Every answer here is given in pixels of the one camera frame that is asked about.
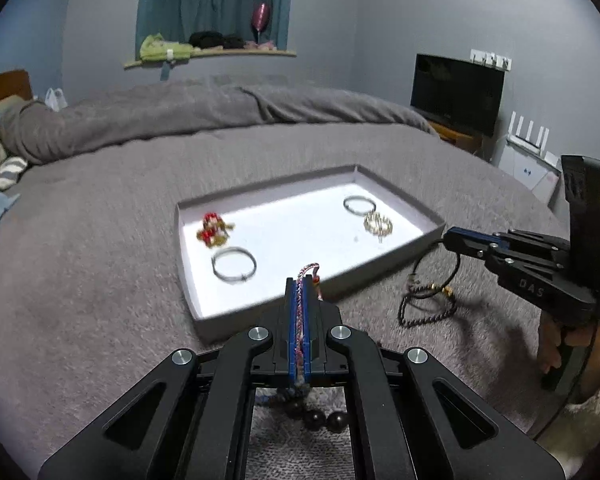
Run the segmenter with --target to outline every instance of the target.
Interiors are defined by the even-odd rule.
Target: gray blanket
[[[46,164],[129,140],[278,123],[407,124],[435,134],[411,109],[355,92],[185,80],[104,94],[60,112],[23,102],[0,118],[0,140],[30,163]]]
[[[107,104],[91,106],[93,114],[107,113]],[[173,349],[208,349],[178,284],[173,214],[181,200],[358,163],[449,226],[564,236],[552,213],[511,177],[397,122],[276,124],[133,140],[27,171],[13,188],[20,199],[0,221],[0,439],[14,459],[33,478]],[[422,279],[439,280],[453,263],[451,254],[435,252],[422,263]],[[456,315],[405,330],[396,314],[408,272],[338,298],[344,322],[386,348],[429,349],[522,430],[553,413],[557,399],[540,389],[534,363],[537,309],[465,259],[452,284]],[[438,308],[431,300],[422,307]],[[311,402],[327,412],[344,406],[333,390],[314,391]],[[309,433],[301,422],[257,408],[247,478],[353,478],[349,435]]]

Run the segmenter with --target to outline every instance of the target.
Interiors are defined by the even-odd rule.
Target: white tray
[[[363,218],[342,205],[351,195],[371,198],[392,220],[393,233],[379,241],[366,232]],[[196,238],[207,212],[235,224],[223,248],[245,248],[255,257],[251,279],[226,283],[214,275],[211,257],[220,249]],[[360,166],[269,180],[176,206],[180,283],[199,336],[213,341],[248,327],[264,308],[282,301],[286,279],[295,279],[306,264],[320,264],[323,294],[333,297],[412,259],[442,236],[444,225],[436,213]],[[234,276],[247,274],[252,263],[232,254],[216,268]]]

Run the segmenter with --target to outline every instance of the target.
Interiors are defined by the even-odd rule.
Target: metal bolt
[[[421,365],[429,355],[422,348],[412,348],[407,352],[407,359],[414,364]]]
[[[351,330],[348,326],[338,325],[331,329],[331,337],[335,339],[346,339],[351,335]]]
[[[191,361],[192,357],[193,355],[191,354],[191,352],[189,352],[189,350],[183,349],[176,350],[171,356],[171,360],[177,365],[185,365],[189,361]]]
[[[249,339],[253,339],[254,341],[262,341],[268,336],[269,330],[267,330],[263,326],[255,326],[251,330],[249,330]]]

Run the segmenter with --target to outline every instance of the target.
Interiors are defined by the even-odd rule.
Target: window sill
[[[226,50],[197,50],[191,54],[191,58],[197,57],[215,57],[215,56],[284,56],[296,57],[298,54],[293,50],[245,50],[243,48]],[[189,59],[177,60],[178,63],[188,62]],[[162,64],[163,61],[131,61],[125,64],[125,68],[132,68],[141,65]]]

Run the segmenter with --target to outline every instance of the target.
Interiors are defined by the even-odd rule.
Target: black tv screen
[[[497,68],[418,54],[411,107],[456,132],[492,137],[503,83]]]

